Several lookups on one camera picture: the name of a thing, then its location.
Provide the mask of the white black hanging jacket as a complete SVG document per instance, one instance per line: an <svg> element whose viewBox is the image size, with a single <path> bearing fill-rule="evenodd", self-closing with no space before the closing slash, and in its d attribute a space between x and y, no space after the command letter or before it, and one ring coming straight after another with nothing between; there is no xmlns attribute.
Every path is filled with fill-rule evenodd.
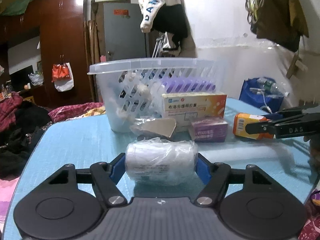
<svg viewBox="0 0 320 240"><path fill-rule="evenodd" d="M143 33L159 32L152 57L197 57L184 0L138 0Z"/></svg>

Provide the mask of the red plaid blanket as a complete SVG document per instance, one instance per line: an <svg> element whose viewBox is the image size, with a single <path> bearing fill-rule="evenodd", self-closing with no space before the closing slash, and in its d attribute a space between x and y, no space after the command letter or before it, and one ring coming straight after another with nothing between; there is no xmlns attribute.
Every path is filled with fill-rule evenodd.
<svg viewBox="0 0 320 240"><path fill-rule="evenodd" d="M16 92L11 93L10 98L6 98L1 102L0 113L0 131L8 129L11 124L16 122L15 112L18 106L23 102L23 98Z"/></svg>

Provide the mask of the dark red wooden wardrobe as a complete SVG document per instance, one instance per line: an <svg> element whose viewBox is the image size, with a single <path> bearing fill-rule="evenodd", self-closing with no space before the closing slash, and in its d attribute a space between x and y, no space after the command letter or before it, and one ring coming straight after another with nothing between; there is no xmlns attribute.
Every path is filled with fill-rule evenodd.
<svg viewBox="0 0 320 240"><path fill-rule="evenodd" d="M1 17L1 48L8 50L35 36L40 38L44 83L31 90L37 105L55 108L91 102L85 44L87 0L34 0L23 15ZM59 92L52 83L52 67L71 65L74 87Z"/></svg>

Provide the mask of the purple tissue pack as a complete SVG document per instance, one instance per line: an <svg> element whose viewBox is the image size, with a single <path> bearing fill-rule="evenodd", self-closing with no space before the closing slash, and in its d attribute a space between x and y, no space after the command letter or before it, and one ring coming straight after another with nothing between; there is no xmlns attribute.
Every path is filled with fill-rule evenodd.
<svg viewBox="0 0 320 240"><path fill-rule="evenodd" d="M213 92L214 81L202 77L164 77L161 85L166 93Z"/></svg>

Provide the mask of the black television screen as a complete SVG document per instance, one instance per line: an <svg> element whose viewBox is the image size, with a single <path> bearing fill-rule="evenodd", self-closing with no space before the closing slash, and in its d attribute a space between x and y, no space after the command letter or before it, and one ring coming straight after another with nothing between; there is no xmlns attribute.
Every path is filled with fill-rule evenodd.
<svg viewBox="0 0 320 240"><path fill-rule="evenodd" d="M33 73L34 73L33 66L30 65L28 67L25 67L21 70L18 70L10 74L12 90L15 92L20 92L24 90L24 86L27 85L28 83L31 83L29 75Z"/></svg>

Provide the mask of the white plastic laundry basket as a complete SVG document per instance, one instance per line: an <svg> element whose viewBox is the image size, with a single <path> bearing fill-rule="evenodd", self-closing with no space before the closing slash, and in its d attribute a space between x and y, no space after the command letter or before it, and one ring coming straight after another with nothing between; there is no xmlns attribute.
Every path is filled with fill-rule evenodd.
<svg viewBox="0 0 320 240"><path fill-rule="evenodd" d="M142 59L116 60L93 64L89 68L89 75L94 75L106 109L110 127L115 132L126 133L134 123L121 120L115 113L111 102L114 93L112 86L123 71L141 70L145 83L151 88L152 102L148 107L148 115L161 116L162 94L167 94L161 85L164 77L202 77L214 81L217 92L222 88L225 70L219 62L182 57L157 57Z"/></svg>

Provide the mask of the torn cardboard piece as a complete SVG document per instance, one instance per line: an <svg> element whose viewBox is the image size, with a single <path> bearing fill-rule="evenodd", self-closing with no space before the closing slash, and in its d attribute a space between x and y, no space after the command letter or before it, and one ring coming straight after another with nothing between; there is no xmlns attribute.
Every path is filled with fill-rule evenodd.
<svg viewBox="0 0 320 240"><path fill-rule="evenodd" d="M138 141L153 138L171 139L176 129L174 118L142 118L136 119L130 130Z"/></svg>

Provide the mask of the clear plastic water bottle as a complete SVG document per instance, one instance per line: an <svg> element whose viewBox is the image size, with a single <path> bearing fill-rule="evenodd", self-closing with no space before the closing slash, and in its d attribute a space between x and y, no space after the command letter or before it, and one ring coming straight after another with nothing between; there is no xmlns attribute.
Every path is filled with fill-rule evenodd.
<svg viewBox="0 0 320 240"><path fill-rule="evenodd" d="M283 96L283 97L288 97L290 95L288 91L286 91L283 87L281 87L271 79L260 77L259 79L257 79L257 83L261 89L264 89L270 94Z"/></svg>

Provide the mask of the grey metal door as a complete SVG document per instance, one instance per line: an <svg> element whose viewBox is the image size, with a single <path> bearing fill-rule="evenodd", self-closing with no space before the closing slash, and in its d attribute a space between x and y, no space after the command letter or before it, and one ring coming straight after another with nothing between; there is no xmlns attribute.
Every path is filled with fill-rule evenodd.
<svg viewBox="0 0 320 240"><path fill-rule="evenodd" d="M104 3L106 60L147 57L146 35L140 29L142 14L133 3Z"/></svg>

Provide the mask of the blue shopping bag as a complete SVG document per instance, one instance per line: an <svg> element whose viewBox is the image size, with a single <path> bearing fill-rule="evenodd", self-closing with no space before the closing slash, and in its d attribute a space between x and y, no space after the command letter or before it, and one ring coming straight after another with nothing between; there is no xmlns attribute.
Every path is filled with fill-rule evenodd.
<svg viewBox="0 0 320 240"><path fill-rule="evenodd" d="M239 100L267 113L279 111L284 97L262 91L257 83L257 79L248 79L243 82Z"/></svg>

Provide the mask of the orange white medicine box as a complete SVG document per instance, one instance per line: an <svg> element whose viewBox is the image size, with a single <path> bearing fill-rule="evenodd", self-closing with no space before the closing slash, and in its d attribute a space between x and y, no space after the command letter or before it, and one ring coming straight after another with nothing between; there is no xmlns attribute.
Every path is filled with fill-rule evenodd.
<svg viewBox="0 0 320 240"><path fill-rule="evenodd" d="M207 116L223 117L227 95L221 92L162 94L161 116L176 120L176 132L188 130L190 121Z"/></svg>

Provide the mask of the orange white hanging bag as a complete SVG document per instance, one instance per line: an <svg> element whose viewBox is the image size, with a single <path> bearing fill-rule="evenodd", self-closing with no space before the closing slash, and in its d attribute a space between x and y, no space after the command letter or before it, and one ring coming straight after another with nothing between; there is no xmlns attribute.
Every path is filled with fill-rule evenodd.
<svg viewBox="0 0 320 240"><path fill-rule="evenodd" d="M74 87L73 73L69 62L53 64L52 83L58 92L66 92Z"/></svg>

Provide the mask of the orange bottle with cap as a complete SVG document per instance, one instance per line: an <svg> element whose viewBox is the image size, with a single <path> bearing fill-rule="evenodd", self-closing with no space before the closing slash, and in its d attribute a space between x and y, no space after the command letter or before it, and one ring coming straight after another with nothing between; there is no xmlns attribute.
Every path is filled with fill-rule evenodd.
<svg viewBox="0 0 320 240"><path fill-rule="evenodd" d="M273 139L274 135L267 133L260 127L261 122L268 121L263 115L238 113L234 117L233 134L237 137L261 140Z"/></svg>

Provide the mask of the plastic white roll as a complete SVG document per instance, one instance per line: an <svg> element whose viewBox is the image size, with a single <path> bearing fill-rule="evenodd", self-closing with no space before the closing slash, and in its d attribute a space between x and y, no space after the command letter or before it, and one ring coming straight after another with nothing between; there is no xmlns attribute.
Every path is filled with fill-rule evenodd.
<svg viewBox="0 0 320 240"><path fill-rule="evenodd" d="M139 183L174 186L194 175L197 154L198 146L193 141L142 140L128 144L125 170Z"/></svg>

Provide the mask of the olive hanging coat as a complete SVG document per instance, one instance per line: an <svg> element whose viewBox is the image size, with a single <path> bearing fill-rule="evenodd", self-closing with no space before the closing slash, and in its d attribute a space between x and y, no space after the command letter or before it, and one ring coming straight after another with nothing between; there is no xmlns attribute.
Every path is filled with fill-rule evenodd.
<svg viewBox="0 0 320 240"><path fill-rule="evenodd" d="M300 38L309 37L299 0L246 0L245 8L251 32L258 39L269 40L295 53Z"/></svg>

